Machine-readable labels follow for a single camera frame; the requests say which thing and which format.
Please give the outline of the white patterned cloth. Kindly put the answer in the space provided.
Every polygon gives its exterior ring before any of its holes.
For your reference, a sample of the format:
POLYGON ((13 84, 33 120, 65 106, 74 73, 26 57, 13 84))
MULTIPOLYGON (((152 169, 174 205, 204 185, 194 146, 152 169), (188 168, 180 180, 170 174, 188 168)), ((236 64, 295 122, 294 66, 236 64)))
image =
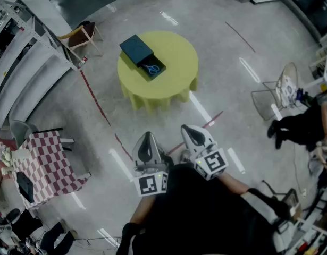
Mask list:
POLYGON ((276 83, 275 92, 282 107, 288 108, 295 102, 297 87, 288 75, 281 74, 276 83))

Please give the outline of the red checkered cloth table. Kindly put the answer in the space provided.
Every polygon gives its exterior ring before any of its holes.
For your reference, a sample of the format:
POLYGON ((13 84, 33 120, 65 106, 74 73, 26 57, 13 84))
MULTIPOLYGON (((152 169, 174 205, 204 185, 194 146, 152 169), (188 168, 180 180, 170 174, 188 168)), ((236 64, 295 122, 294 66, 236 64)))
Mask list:
POLYGON ((28 149, 27 159, 14 159, 12 179, 18 186, 17 173, 22 172, 32 183, 33 202, 25 197, 26 209, 37 209, 51 198, 80 190, 90 173, 76 175, 67 159, 58 131, 30 134, 20 149, 28 149))

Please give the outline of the grey plastic chair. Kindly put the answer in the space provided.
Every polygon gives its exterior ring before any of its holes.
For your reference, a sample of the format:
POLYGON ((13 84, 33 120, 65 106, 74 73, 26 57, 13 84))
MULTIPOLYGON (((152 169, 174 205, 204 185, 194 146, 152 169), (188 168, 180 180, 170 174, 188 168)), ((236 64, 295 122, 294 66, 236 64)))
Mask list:
POLYGON ((19 120, 10 121, 10 130, 13 138, 15 139, 16 147, 18 149, 24 143, 27 134, 31 134, 38 131, 35 125, 19 120))

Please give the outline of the blue handled scissors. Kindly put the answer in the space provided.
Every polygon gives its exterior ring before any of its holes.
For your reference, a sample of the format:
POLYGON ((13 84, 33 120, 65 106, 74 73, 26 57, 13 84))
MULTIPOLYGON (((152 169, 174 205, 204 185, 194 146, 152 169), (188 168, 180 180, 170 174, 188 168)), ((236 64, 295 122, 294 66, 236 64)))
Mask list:
POLYGON ((157 65, 141 65, 143 69, 146 69, 147 73, 151 76, 158 75, 160 68, 157 65))

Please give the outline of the black box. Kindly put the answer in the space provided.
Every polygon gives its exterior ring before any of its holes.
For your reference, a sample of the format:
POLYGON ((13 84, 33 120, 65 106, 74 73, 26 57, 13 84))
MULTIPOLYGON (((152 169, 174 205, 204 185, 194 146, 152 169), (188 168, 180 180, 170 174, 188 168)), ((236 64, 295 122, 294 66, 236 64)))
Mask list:
POLYGON ((16 175, 17 175, 17 183, 21 195, 29 203, 34 203, 33 183, 23 172, 17 172, 16 175))

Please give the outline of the yellow cloth round table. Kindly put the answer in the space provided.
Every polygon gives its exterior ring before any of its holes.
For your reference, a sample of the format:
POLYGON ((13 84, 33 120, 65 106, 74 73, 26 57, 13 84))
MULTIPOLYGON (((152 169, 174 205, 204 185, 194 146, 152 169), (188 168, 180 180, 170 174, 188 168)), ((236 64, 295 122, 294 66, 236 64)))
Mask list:
POLYGON ((197 90, 198 55, 193 45, 181 35, 171 31, 150 31, 139 35, 166 69, 154 79, 121 52, 117 73, 121 89, 134 110, 145 107, 148 113, 158 107, 166 111, 176 98, 189 100, 189 91, 197 90))

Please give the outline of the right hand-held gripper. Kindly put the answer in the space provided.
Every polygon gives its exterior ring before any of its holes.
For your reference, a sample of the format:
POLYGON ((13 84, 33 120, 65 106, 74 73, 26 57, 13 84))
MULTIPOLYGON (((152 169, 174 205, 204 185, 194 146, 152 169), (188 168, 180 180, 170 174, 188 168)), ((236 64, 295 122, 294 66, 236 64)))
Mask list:
POLYGON ((181 134, 190 151, 194 169, 207 181, 222 174, 229 166, 225 152, 203 127, 182 125, 181 134))

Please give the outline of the wooden chair with brown seat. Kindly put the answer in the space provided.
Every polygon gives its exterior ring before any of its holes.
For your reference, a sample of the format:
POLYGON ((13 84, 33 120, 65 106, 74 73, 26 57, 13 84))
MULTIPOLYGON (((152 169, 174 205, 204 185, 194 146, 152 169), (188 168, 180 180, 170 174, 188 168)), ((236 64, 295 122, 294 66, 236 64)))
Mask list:
POLYGON ((71 52, 79 61, 82 61, 81 58, 75 50, 79 47, 91 44, 97 50, 100 56, 103 56, 103 52, 97 47, 94 42, 94 37, 97 35, 101 41, 103 41, 102 34, 100 33, 95 22, 88 22, 83 24, 76 29, 72 30, 70 33, 63 36, 57 36, 57 40, 63 44, 63 46, 71 52))

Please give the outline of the white metal shelf rack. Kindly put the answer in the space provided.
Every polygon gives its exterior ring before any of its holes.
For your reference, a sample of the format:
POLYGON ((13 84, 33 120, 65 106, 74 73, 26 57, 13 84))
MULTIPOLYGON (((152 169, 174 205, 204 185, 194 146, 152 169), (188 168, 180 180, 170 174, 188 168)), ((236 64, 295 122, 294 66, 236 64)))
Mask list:
POLYGON ((0 0, 0 129, 25 121, 49 89, 77 69, 57 39, 70 31, 49 0, 0 0))

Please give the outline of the person's right forearm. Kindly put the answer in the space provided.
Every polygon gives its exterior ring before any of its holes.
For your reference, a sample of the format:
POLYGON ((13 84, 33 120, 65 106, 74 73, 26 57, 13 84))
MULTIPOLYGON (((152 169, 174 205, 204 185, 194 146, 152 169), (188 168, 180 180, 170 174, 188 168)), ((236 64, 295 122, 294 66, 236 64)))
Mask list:
POLYGON ((218 175, 217 178, 232 192, 238 195, 245 194, 250 187, 236 178, 232 177, 227 172, 218 175))

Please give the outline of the person's left forearm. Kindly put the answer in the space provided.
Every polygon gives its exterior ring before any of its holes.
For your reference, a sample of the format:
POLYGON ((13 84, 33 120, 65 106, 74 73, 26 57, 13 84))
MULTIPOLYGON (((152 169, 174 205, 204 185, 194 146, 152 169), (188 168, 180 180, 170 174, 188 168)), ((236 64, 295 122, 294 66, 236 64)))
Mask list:
POLYGON ((154 205, 155 199, 156 199, 156 195, 149 195, 149 196, 142 197, 135 212, 133 213, 130 219, 130 222, 137 225, 141 225, 145 221, 148 214, 150 213, 154 205))

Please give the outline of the dark teal box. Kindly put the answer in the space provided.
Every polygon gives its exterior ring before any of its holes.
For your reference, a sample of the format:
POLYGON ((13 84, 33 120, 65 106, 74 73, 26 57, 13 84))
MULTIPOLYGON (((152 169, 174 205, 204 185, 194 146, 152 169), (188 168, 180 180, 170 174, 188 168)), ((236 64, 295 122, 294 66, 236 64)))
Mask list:
POLYGON ((120 44, 121 54, 118 61, 118 74, 123 81, 151 81, 166 70, 166 66, 154 55, 154 51, 137 35, 133 35, 120 44), (145 65, 157 65, 160 68, 158 75, 151 76, 145 65))

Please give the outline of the white flower bouquet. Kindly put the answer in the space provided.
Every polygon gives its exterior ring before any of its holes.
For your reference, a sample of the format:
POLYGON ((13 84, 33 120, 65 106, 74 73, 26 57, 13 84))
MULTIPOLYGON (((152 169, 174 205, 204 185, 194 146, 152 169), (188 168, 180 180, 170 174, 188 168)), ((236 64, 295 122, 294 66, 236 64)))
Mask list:
POLYGON ((0 161, 2 161, 7 167, 10 167, 11 159, 11 148, 0 142, 0 161))

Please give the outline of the white metal frame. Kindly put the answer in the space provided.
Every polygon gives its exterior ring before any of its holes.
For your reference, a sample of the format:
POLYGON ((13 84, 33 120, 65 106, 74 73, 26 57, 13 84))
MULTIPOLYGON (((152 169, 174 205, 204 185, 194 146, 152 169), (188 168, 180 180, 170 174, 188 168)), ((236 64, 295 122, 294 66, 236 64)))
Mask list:
POLYGON ((309 65, 311 74, 319 83, 325 83, 327 87, 327 40, 316 52, 317 60, 309 65))

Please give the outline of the person's own body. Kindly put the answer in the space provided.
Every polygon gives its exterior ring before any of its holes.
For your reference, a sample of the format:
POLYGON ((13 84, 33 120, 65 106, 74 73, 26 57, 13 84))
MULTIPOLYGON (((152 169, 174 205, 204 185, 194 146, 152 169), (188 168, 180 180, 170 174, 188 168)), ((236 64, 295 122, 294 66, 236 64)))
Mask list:
POLYGON ((284 255, 293 234, 288 205, 205 180, 184 150, 145 221, 125 224, 116 255, 284 255))

